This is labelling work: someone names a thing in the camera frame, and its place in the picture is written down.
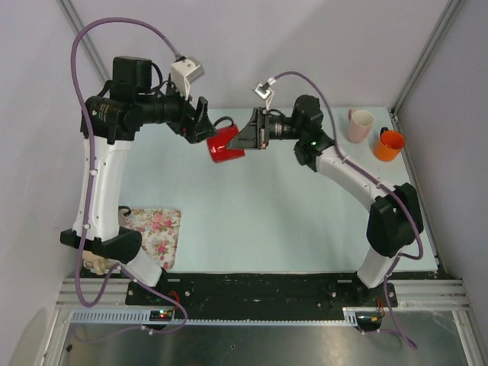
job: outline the tabletop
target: tabletop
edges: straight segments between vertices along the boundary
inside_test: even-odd
[[[364,109],[375,122],[359,144],[345,138],[348,108],[332,109],[339,145],[382,179],[409,181],[402,156],[381,162],[373,155],[380,129],[392,128],[387,109]],[[251,112],[209,115],[211,120],[229,115],[242,128]],[[323,129],[332,136],[324,115]],[[127,158],[120,204],[181,210],[173,271],[356,271],[369,249],[368,212],[334,181],[300,166],[293,147],[294,141],[271,141],[266,150],[216,164],[206,143],[189,145],[167,126],[149,125],[136,135]],[[424,258],[404,258],[397,271],[437,269],[425,231],[421,237]],[[416,254],[416,243],[407,252]]]

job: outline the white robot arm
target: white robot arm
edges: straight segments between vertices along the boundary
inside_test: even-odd
[[[319,100],[301,95],[291,116],[277,110],[255,108],[251,120],[227,147],[231,149],[266,149],[269,140],[297,140],[294,151],[298,162],[331,178],[369,212],[366,236],[371,247],[356,272],[356,279],[366,289],[376,288],[397,256],[415,239],[415,233],[397,202],[352,165],[347,157],[322,130],[323,113]],[[415,188],[382,181],[407,207],[416,227],[423,231],[422,216]]]
[[[90,146],[86,123],[85,171],[82,197],[72,229],[61,232],[61,243],[78,248],[82,231],[86,230],[84,250],[116,260],[138,281],[154,287],[162,269],[143,251],[142,236],[135,230],[119,226],[118,204],[122,174],[136,132],[144,124],[167,124],[173,132],[189,143],[198,143],[216,132],[208,119],[207,101],[200,97],[197,107],[190,103],[190,84],[203,75],[201,64],[182,57],[172,64],[175,81],[167,81],[165,94],[152,88],[152,68],[149,59],[116,57],[113,78],[104,90],[86,101],[95,135],[95,168],[90,169]],[[110,90],[110,97],[104,94]],[[85,192],[88,177],[93,176],[88,223],[84,223]]]

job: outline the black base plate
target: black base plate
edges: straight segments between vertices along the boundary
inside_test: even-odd
[[[175,291],[190,319],[309,321],[343,320],[343,307],[386,304],[381,288],[359,300],[353,274],[178,274],[168,273],[156,290]],[[392,306],[397,297],[388,284]],[[167,306],[169,303],[130,283],[126,305]],[[182,319],[181,311],[175,314]]]

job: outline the floral towel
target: floral towel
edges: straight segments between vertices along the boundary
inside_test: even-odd
[[[119,224],[140,231],[143,235],[144,251],[165,270],[171,269],[175,264],[180,221],[181,211],[168,208],[135,208],[127,216],[124,216],[123,210],[119,211]],[[90,261],[85,260],[84,266],[95,271]],[[107,263],[103,269],[110,266],[111,263]]]

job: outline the white wall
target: white wall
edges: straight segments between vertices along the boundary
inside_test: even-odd
[[[0,364],[31,365],[74,250],[82,177],[74,36],[54,0],[0,5]],[[83,52],[82,87],[100,88]]]
[[[73,0],[85,23],[126,16],[156,26],[207,71],[194,84],[212,108],[248,108],[251,88],[296,69],[335,105],[391,106],[448,0]],[[170,52],[148,30],[119,24],[95,30],[105,65],[119,54],[152,58],[169,70]],[[280,82],[277,107],[310,87]]]
[[[441,258],[488,342],[488,2],[470,0],[400,113]]]

